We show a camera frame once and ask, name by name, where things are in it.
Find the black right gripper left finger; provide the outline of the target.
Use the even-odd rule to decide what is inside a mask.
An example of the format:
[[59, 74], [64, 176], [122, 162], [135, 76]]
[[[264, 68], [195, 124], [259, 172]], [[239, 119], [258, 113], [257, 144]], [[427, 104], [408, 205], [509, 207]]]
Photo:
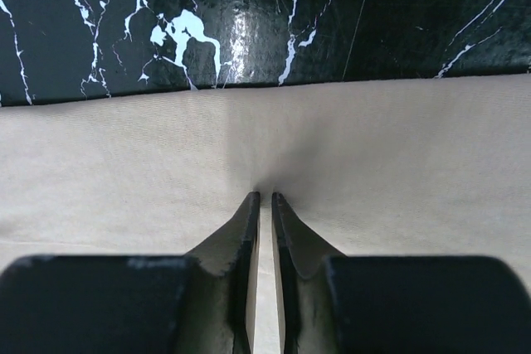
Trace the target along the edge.
[[28, 255], [1, 274], [4, 353], [249, 353], [261, 197], [183, 255]]

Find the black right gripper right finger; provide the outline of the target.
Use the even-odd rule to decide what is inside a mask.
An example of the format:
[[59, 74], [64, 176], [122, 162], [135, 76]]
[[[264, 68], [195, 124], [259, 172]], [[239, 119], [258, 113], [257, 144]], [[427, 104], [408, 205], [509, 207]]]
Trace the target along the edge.
[[348, 256], [271, 199], [283, 353], [527, 353], [530, 296], [484, 255]]

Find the beige t shirt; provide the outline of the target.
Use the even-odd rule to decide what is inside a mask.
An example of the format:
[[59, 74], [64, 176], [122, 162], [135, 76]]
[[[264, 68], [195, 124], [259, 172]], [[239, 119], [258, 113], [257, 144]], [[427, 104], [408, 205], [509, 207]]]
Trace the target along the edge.
[[530, 279], [530, 78], [202, 90], [1, 110], [1, 263], [190, 250], [262, 196], [254, 350], [280, 350], [270, 197], [350, 255]]

